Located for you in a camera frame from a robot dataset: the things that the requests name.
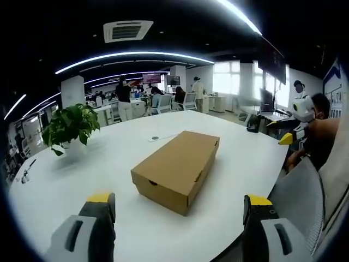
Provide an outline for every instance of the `pillar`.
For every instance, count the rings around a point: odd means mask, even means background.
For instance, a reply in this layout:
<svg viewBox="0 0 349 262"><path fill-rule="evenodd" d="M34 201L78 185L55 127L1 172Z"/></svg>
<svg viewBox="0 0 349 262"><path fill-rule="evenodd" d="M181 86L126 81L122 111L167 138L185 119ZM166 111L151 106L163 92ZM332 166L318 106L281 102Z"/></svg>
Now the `pillar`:
<svg viewBox="0 0 349 262"><path fill-rule="evenodd" d="M180 86L186 91L186 68L182 65L175 65L174 67L171 67L170 72L171 75L180 77Z"/></svg>
<svg viewBox="0 0 349 262"><path fill-rule="evenodd" d="M75 104L85 105L85 88L83 77L77 75L61 83L62 108Z"/></svg>

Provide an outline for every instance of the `box lid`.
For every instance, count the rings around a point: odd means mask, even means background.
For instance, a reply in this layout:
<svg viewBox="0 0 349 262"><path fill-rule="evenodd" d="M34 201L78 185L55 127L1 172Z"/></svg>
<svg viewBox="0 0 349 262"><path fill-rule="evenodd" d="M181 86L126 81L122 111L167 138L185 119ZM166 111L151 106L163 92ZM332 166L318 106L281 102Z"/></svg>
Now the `box lid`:
<svg viewBox="0 0 349 262"><path fill-rule="evenodd" d="M184 131L158 149L132 172L183 195L189 195L219 138Z"/></svg>

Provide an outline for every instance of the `ceiling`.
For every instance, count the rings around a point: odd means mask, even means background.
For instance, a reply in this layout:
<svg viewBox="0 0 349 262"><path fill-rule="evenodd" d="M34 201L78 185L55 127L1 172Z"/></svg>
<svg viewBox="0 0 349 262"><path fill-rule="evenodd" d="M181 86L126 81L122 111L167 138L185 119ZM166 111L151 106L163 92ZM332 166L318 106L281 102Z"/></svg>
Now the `ceiling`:
<svg viewBox="0 0 349 262"><path fill-rule="evenodd" d="M239 6L263 36L281 51L291 68L324 77L336 55L338 34L332 29L336 28L334 9L320 1L308 1L307 6L299 0L230 1ZM13 19L4 31L7 69L2 83L3 98L6 97L3 103L11 107L22 94L27 94L11 114L9 119L12 121L57 93L61 81L77 74L88 81L108 75L165 70L176 62L187 63L187 67L205 64L150 55L112 57L55 74L84 59L124 51L161 51L215 62L227 59L250 62L257 58L258 44L262 41L216 0L27 1L20 6L16 6L16 2L12 4ZM104 43L103 24L123 20L150 20L154 24L143 40ZM138 62L105 65L135 60Z"/></svg>

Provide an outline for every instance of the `woman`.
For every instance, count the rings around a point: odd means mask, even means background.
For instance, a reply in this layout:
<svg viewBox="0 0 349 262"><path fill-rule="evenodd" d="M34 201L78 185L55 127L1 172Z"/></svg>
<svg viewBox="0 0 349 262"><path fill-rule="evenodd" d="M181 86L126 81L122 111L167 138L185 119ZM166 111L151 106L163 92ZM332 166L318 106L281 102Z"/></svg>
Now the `woman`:
<svg viewBox="0 0 349 262"><path fill-rule="evenodd" d="M115 88L115 94L119 99L119 114L122 122L132 120L131 87L126 83L126 77L120 77L119 84Z"/></svg>
<svg viewBox="0 0 349 262"><path fill-rule="evenodd" d="M186 91L184 91L180 86L176 87L176 95L174 97L174 101L177 103L175 103L174 105L178 108L178 106L180 106L181 109L183 109L182 105L178 105L178 104L183 104L184 102L184 98L185 98L185 94Z"/></svg>
<svg viewBox="0 0 349 262"><path fill-rule="evenodd" d="M156 115L158 113L157 107L160 103L160 98L164 94L160 89L158 89L156 86L152 87L152 95L153 95L153 101L152 101L152 107L151 107L151 114Z"/></svg>

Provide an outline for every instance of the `screen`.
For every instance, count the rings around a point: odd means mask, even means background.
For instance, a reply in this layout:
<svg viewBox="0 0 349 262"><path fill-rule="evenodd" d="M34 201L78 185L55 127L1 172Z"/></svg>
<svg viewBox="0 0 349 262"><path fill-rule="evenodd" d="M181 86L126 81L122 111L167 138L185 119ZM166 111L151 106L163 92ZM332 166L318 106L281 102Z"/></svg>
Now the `screen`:
<svg viewBox="0 0 349 262"><path fill-rule="evenodd" d="M180 76L168 75L167 84L170 86L179 86L180 85Z"/></svg>
<svg viewBox="0 0 349 262"><path fill-rule="evenodd" d="M160 74L143 74L143 84L157 84L161 83Z"/></svg>
<svg viewBox="0 0 349 262"><path fill-rule="evenodd" d="M284 85L286 84L286 61L285 58L276 51L264 39L261 39L260 55L258 59L258 67L267 71L278 79Z"/></svg>

